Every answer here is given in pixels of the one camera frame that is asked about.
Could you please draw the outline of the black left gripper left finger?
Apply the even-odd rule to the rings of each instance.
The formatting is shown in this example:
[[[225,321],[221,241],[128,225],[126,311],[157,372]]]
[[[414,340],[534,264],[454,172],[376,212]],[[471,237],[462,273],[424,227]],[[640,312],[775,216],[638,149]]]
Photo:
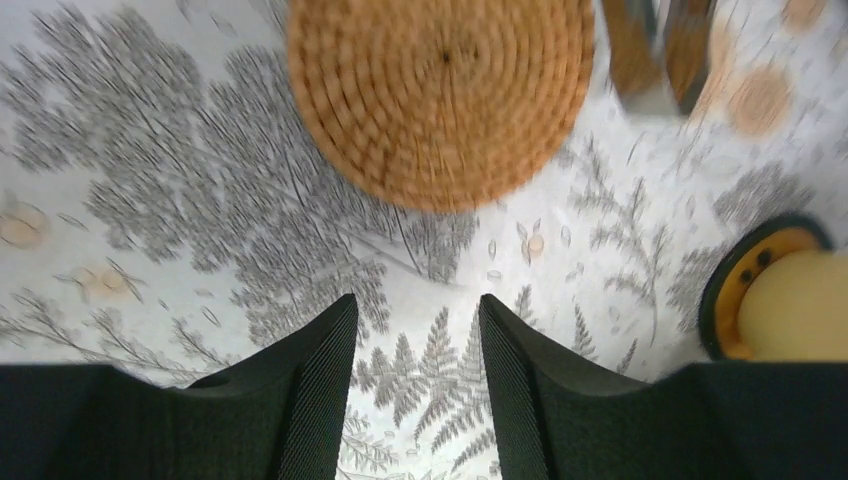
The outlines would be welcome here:
[[[341,296],[293,334],[185,388],[105,364],[1,369],[5,479],[331,479],[356,348]]]

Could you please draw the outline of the woven rattan coaster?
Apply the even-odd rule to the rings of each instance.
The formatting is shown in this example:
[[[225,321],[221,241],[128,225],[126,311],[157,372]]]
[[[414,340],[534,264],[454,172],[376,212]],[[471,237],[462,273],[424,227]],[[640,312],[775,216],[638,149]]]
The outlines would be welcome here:
[[[385,202],[450,213],[527,183],[593,69],[588,1],[293,1],[287,67],[324,157]]]

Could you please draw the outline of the black yellow smiley coaster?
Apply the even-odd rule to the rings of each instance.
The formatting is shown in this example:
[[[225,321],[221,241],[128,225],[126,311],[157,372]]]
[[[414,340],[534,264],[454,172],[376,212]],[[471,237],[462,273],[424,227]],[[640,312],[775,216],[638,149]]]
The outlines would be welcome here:
[[[753,358],[739,330],[739,312],[745,294],[770,265],[799,252],[834,250],[822,223],[801,212],[777,215],[746,233],[718,263],[701,295],[697,328],[709,358]]]

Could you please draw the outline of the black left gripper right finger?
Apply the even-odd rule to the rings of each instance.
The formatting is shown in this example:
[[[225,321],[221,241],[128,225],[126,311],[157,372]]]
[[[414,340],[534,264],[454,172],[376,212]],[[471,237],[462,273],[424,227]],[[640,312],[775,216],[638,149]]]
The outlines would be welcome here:
[[[694,363],[645,383],[540,334],[493,295],[479,323],[506,479],[847,475],[842,363]]]

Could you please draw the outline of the metal serving tongs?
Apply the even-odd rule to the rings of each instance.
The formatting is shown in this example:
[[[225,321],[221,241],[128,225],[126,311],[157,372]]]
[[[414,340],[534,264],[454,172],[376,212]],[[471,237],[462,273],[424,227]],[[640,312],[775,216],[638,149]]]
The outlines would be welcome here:
[[[710,72],[716,3],[603,0],[609,81],[626,114],[692,115]]]

